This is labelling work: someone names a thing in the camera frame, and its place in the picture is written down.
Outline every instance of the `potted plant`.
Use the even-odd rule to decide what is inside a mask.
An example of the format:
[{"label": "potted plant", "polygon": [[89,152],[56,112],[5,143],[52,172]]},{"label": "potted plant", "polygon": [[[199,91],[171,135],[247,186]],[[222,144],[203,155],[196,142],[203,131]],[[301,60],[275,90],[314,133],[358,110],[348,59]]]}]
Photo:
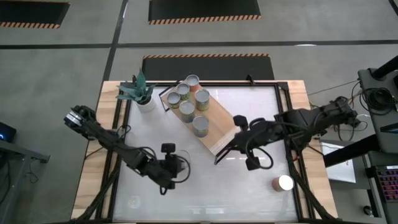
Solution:
[{"label": "potted plant", "polygon": [[118,88],[127,93],[126,95],[118,95],[117,98],[120,100],[134,100],[137,103],[138,109],[142,112],[149,112],[155,108],[155,101],[152,97],[155,85],[151,85],[146,88],[146,79],[142,72],[139,70],[137,78],[133,76],[132,83],[125,82]]}]

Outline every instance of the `wooden table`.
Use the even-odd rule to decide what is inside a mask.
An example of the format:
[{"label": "wooden table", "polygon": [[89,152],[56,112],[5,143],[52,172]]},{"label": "wooden table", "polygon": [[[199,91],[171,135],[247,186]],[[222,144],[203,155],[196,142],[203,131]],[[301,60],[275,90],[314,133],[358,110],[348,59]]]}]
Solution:
[{"label": "wooden table", "polygon": [[[288,81],[277,81],[277,80],[264,80],[256,82],[288,82],[290,98],[292,101],[293,109],[305,108],[310,109],[310,103],[308,101],[307,92],[305,90],[305,85],[303,80],[288,80]],[[96,110],[96,118],[98,122],[105,129],[111,129],[115,108],[116,108],[116,95],[118,95],[118,86],[120,81],[108,81],[103,83],[102,91],[99,96],[98,107]],[[121,114],[119,117],[119,124],[122,123],[124,118],[125,105],[122,104]],[[320,151],[319,141],[313,140],[310,144],[315,149]],[[100,145],[93,141],[90,142],[87,149],[87,154],[98,149]],[[96,194],[99,192],[101,187],[101,179],[103,176],[104,163],[106,159],[106,150],[101,150],[89,157],[83,164],[83,170],[80,177],[80,183],[78,186],[75,204],[73,206],[72,217],[79,217],[87,208],[87,206],[93,201]],[[320,154],[314,152],[313,150],[305,149],[303,151],[303,158],[305,163],[305,168],[307,171],[308,182],[311,191],[314,193],[319,202],[324,206],[324,208],[334,217],[337,217],[337,211],[335,207],[335,202],[333,200],[333,195],[331,193],[331,188],[326,173],[325,163]],[[107,193],[105,198],[105,205],[103,208],[103,216],[106,216],[108,211],[108,203],[111,189]],[[300,191],[300,200],[303,207],[304,217],[308,217],[308,211],[306,209],[305,197]]]}]

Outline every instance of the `round object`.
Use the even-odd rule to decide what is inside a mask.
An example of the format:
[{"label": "round object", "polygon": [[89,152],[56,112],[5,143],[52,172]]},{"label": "round object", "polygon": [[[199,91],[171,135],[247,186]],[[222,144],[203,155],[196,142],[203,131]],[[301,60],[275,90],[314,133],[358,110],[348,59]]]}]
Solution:
[{"label": "round object", "polygon": [[289,177],[288,175],[282,175],[272,181],[272,186],[276,191],[283,192],[287,190],[292,190],[294,183],[291,177]]},{"label": "round object", "polygon": [[363,213],[369,215],[370,217],[374,217],[372,207],[367,205],[367,206],[364,206],[362,209],[363,209]]},{"label": "round object", "polygon": [[167,96],[167,102],[173,109],[178,108],[180,104],[181,96],[178,93],[172,92]]},{"label": "round object", "polygon": [[195,105],[189,101],[185,100],[180,103],[181,120],[185,123],[191,123],[195,118]]},{"label": "round object", "polygon": [[195,92],[196,107],[200,111],[207,110],[209,108],[210,93],[205,89],[201,89]]},{"label": "round object", "polygon": [[209,119],[205,116],[197,116],[193,119],[193,132],[199,138],[205,137],[209,132]]},{"label": "round object", "polygon": [[199,77],[196,75],[189,75],[187,76],[187,84],[189,86],[189,91],[194,92],[197,91],[200,87],[199,85]]},{"label": "round object", "polygon": [[181,96],[181,100],[189,99],[189,86],[186,83],[181,83],[177,86],[177,93]]}]

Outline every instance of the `yellow black striped tape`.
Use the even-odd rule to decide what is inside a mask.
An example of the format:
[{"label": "yellow black striped tape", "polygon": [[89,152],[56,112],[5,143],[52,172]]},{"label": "yellow black striped tape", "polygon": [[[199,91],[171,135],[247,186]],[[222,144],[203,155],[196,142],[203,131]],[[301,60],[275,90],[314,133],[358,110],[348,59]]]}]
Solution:
[{"label": "yellow black striped tape", "polygon": [[0,22],[0,27],[18,27],[18,28],[39,28],[39,29],[58,29],[58,24],[41,24],[28,22]]},{"label": "yellow black striped tape", "polygon": [[269,54],[191,54],[191,55],[146,55],[146,58],[187,58],[187,57],[268,57]]},{"label": "yellow black striped tape", "polygon": [[261,19],[261,16],[246,15],[246,16],[196,17],[196,18],[182,18],[182,19],[159,19],[159,20],[149,21],[149,25],[179,24],[179,23],[189,23],[189,22],[240,21],[240,20],[255,20],[255,19]]}]

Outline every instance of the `open can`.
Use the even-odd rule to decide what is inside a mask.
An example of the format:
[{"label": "open can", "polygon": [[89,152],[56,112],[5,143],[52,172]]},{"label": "open can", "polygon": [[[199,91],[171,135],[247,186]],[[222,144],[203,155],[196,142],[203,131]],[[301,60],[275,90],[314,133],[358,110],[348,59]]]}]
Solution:
[{"label": "open can", "polygon": [[187,76],[187,84],[189,86],[189,91],[191,92],[195,92],[199,89],[200,85],[199,85],[199,77],[197,77],[196,75],[189,75]]},{"label": "open can", "polygon": [[193,120],[193,132],[199,138],[205,137],[209,132],[209,119],[205,116],[197,116]]},{"label": "open can", "polygon": [[195,93],[196,107],[200,111],[207,110],[210,104],[210,93],[205,89],[196,91]]},{"label": "open can", "polygon": [[172,92],[167,96],[167,102],[169,103],[170,107],[173,109],[178,108],[180,100],[181,96],[176,92]]},{"label": "open can", "polygon": [[191,123],[195,118],[195,105],[185,100],[180,103],[181,120],[185,123]]},{"label": "open can", "polygon": [[181,96],[181,100],[189,99],[189,86],[185,83],[180,83],[177,86],[177,93]]}]

